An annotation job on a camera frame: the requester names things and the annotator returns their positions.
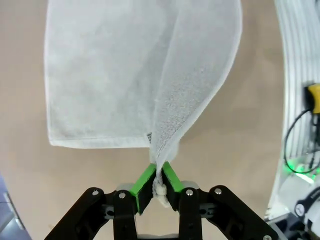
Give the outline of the white towel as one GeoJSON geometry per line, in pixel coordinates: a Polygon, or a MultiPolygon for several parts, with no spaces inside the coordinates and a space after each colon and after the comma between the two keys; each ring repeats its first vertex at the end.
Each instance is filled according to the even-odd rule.
{"type": "Polygon", "coordinates": [[[242,34],[241,0],[48,0],[48,139],[76,149],[149,148],[161,169],[224,84],[242,34]]]}

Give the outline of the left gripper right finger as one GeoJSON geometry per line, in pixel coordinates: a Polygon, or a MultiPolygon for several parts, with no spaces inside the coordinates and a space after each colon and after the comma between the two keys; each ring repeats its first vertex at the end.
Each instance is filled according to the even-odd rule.
{"type": "Polygon", "coordinates": [[[178,240],[204,240],[202,219],[216,226],[227,240],[279,240],[279,235],[224,185],[208,192],[185,186],[171,165],[162,167],[166,197],[179,213],[178,240]]]}

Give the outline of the yellow emergency stop button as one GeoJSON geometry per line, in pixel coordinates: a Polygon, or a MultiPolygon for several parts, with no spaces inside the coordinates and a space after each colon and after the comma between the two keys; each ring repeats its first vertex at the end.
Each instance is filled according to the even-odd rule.
{"type": "Polygon", "coordinates": [[[304,105],[313,114],[320,114],[320,83],[313,83],[304,87],[304,105]]]}

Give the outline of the white slatted aluminium platform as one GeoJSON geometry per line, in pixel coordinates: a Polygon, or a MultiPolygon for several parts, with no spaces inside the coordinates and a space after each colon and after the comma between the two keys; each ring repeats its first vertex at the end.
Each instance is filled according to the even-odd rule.
{"type": "Polygon", "coordinates": [[[284,113],[281,155],[265,213],[273,220],[290,212],[281,194],[294,195],[295,179],[308,185],[320,176],[316,118],[306,110],[304,87],[320,83],[320,0],[274,0],[283,50],[284,113]]]}

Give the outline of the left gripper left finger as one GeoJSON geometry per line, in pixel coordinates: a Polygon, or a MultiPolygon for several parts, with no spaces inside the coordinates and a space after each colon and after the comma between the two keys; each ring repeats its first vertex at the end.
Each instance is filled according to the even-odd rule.
{"type": "Polygon", "coordinates": [[[141,215],[153,198],[155,164],[150,164],[129,188],[111,193],[88,188],[44,240],[94,240],[113,221],[114,240],[138,240],[135,215],[141,215]]]}

